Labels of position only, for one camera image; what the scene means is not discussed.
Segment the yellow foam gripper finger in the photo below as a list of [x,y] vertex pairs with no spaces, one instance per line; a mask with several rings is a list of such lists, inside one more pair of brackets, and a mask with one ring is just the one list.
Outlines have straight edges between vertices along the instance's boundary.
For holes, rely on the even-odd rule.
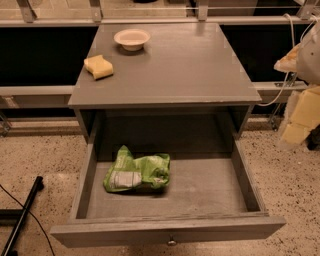
[[300,45],[294,46],[284,57],[278,60],[274,65],[274,69],[280,72],[296,72],[299,47]]
[[320,86],[312,85],[302,92],[293,91],[279,128],[278,145],[293,149],[301,145],[311,131],[320,125]]

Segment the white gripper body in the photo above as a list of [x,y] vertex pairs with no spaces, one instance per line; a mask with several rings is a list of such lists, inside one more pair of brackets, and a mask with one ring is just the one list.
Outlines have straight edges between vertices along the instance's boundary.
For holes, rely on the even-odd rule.
[[320,23],[316,23],[300,43],[297,75],[309,84],[320,84]]

